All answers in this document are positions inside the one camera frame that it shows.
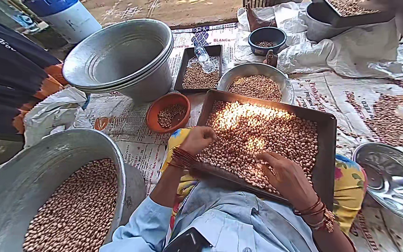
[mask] yellow floral clothing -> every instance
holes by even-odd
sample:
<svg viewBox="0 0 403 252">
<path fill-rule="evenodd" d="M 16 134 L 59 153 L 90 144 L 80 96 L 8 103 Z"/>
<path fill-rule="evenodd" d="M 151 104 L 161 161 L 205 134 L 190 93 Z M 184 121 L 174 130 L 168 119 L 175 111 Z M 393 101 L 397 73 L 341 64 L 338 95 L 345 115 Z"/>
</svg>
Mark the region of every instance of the yellow floral clothing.
<svg viewBox="0 0 403 252">
<path fill-rule="evenodd" d="M 161 168 L 164 172 L 167 163 L 171 161 L 173 148 L 179 146 L 186 139 L 190 129 L 178 129 L 170 137 L 168 143 L 168 153 L 166 160 Z M 183 199 L 189 194 L 198 180 L 190 175 L 181 177 L 177 189 L 177 202 L 171 218 L 171 229 L 176 213 L 181 207 Z M 340 229 L 348 233 L 355 216 L 359 212 L 366 189 L 366 175 L 363 169 L 354 161 L 339 154 L 335 155 L 335 185 L 334 185 L 334 209 L 336 220 Z"/>
</svg>

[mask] light blue shirt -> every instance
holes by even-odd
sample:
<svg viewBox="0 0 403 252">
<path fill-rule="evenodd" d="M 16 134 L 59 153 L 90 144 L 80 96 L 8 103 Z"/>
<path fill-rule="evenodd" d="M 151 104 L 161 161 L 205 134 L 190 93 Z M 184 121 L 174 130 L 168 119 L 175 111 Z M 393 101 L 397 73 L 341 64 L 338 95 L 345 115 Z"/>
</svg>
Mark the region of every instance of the light blue shirt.
<svg viewBox="0 0 403 252">
<path fill-rule="evenodd" d="M 171 240 L 194 227 L 211 244 L 204 252 L 318 252 L 310 228 L 290 208 L 218 185 L 203 181 L 192 190 Z M 100 252 L 162 251 L 171 213 L 147 197 Z"/>
</svg>

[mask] floor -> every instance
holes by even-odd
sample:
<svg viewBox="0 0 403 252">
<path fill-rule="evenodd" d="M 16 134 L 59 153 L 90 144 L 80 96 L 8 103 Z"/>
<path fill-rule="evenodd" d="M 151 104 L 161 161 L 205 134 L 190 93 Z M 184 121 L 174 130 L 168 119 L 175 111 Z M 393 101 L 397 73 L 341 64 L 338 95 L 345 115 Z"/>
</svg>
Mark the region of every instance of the floor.
<svg viewBox="0 0 403 252">
<path fill-rule="evenodd" d="M 103 26 L 132 18 L 154 18 L 174 29 L 237 21 L 242 0 L 82 0 Z"/>
</svg>

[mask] shirt sleeve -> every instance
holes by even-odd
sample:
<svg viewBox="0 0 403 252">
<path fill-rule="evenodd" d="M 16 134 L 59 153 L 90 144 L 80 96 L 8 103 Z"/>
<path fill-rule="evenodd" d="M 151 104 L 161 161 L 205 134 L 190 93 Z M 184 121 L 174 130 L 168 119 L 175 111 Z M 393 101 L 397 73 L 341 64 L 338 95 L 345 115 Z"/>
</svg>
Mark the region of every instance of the shirt sleeve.
<svg viewBox="0 0 403 252">
<path fill-rule="evenodd" d="M 147 197 L 133 212 L 125 226 L 113 233 L 113 241 L 99 252 L 160 252 L 169 227 L 172 208 L 161 206 Z"/>
</svg>

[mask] blue bowl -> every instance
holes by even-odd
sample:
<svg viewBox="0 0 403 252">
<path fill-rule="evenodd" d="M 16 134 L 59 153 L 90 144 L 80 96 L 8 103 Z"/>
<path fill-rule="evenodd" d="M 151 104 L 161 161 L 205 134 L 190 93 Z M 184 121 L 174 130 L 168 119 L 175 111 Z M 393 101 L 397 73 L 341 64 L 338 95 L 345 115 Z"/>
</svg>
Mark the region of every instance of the blue bowl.
<svg viewBox="0 0 403 252">
<path fill-rule="evenodd" d="M 248 36 L 248 43 L 250 44 L 251 51 L 254 55 L 265 56 L 268 50 L 273 50 L 276 54 L 278 50 L 285 44 L 287 40 L 287 34 L 276 27 L 262 27 L 255 29 Z M 260 47 L 256 43 L 261 41 L 273 42 L 275 46 L 273 47 Z"/>
</svg>

